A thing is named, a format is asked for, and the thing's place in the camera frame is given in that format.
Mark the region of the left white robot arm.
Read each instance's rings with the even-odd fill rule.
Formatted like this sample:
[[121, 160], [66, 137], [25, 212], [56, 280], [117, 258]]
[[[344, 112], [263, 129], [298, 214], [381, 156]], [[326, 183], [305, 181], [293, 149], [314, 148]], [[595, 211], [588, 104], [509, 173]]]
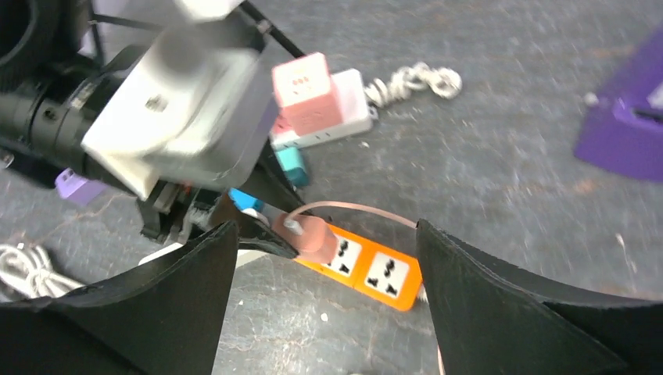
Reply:
[[153, 241], [232, 221], [244, 247], [293, 259], [290, 241], [229, 197], [302, 205], [270, 140], [263, 17], [249, 3], [204, 21], [181, 11], [161, 26], [90, 1], [2, 2], [1, 166], [44, 189], [71, 172], [124, 191]]

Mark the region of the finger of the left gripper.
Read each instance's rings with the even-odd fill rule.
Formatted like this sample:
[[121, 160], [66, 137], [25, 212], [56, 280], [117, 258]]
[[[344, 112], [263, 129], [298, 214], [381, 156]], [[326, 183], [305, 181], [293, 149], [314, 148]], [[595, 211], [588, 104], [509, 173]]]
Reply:
[[269, 139], [246, 147], [238, 161], [234, 188], [286, 212], [304, 205], [281, 168]]
[[228, 194], [217, 199], [207, 220], [210, 226], [230, 222], [238, 229], [238, 248], [295, 259], [299, 253], [268, 224], [241, 212]]

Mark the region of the white multicolour power strip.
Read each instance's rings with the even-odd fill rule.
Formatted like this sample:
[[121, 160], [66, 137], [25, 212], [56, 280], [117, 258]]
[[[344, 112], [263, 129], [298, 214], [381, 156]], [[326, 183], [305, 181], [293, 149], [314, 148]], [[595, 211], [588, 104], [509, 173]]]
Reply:
[[333, 73], [330, 79], [336, 89], [331, 101], [315, 99], [281, 111], [271, 132], [274, 149], [306, 148], [371, 130], [373, 113], [359, 70]]

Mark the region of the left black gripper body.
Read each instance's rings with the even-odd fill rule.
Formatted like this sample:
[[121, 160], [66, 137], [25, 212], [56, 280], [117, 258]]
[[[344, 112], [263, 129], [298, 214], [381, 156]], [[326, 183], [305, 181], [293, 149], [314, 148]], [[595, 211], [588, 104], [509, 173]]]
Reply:
[[160, 180], [148, 198], [135, 200], [142, 219], [140, 235], [158, 244], [185, 243], [212, 230], [221, 220], [217, 211], [229, 201], [228, 191]]

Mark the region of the small pink charger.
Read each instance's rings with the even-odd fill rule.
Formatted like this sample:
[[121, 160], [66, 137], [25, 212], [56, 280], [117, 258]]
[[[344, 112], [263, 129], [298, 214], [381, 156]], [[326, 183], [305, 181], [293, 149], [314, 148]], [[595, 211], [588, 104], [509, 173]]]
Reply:
[[330, 263], [337, 254], [339, 239], [320, 217], [298, 215], [295, 221], [303, 228], [302, 234], [294, 234], [284, 223], [285, 214], [279, 215], [271, 229], [284, 238], [299, 254], [297, 260], [312, 263]]

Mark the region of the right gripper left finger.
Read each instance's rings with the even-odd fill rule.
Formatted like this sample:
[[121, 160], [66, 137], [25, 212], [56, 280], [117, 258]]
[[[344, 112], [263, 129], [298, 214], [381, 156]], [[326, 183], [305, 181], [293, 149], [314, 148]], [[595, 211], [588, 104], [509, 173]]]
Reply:
[[237, 249], [225, 223], [63, 297], [2, 304], [2, 373], [211, 373]]

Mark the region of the teal charger cube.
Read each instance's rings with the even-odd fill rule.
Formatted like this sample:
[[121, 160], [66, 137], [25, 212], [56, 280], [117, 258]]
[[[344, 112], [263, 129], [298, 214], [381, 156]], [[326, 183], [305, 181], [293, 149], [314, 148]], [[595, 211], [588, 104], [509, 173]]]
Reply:
[[289, 182], [296, 188], [303, 188], [310, 184], [310, 177], [300, 150], [289, 147], [275, 153], [281, 168]]

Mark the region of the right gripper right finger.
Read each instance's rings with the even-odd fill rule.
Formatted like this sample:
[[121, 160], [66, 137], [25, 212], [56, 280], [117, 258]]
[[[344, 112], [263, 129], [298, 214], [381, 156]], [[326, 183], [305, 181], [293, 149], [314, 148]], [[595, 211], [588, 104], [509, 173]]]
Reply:
[[661, 373], [661, 302], [542, 277], [426, 220], [416, 245], [445, 373]]

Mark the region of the pink cube socket adapter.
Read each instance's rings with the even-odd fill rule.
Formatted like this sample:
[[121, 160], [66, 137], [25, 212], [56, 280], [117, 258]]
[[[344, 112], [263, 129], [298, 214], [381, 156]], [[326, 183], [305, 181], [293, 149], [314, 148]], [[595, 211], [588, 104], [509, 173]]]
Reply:
[[342, 122], [338, 89], [323, 53], [282, 63], [271, 75], [281, 115], [299, 136]]

